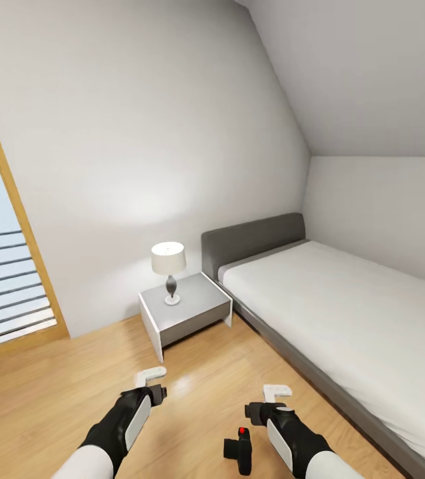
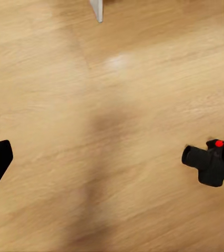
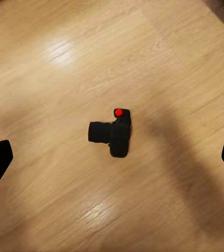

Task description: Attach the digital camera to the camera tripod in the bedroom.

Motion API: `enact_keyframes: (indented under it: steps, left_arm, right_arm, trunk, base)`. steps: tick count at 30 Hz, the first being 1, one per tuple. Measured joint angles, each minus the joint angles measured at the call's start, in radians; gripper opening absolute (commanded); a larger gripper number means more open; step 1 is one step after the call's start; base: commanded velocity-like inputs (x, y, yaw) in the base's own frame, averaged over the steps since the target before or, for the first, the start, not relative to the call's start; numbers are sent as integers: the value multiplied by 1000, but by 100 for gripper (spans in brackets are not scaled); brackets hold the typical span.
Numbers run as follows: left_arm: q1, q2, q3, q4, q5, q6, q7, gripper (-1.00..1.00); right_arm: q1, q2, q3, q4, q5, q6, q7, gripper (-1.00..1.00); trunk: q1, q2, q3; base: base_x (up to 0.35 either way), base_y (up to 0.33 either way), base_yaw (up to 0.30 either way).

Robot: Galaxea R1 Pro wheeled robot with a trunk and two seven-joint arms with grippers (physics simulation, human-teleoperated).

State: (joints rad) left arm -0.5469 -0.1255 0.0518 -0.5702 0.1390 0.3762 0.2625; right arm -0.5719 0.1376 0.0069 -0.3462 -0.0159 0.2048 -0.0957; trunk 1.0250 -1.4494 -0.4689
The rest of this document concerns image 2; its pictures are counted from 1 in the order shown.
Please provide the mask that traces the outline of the digital camera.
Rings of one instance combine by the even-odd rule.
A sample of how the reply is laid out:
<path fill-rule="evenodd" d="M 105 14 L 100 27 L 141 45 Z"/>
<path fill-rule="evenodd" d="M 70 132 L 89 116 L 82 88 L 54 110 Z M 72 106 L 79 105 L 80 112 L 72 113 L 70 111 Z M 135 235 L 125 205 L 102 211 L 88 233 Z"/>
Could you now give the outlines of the digital camera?
<path fill-rule="evenodd" d="M 206 142 L 208 150 L 186 146 L 182 153 L 182 163 L 199 170 L 201 184 L 218 187 L 224 180 L 224 161 L 221 158 L 224 140 Z"/>

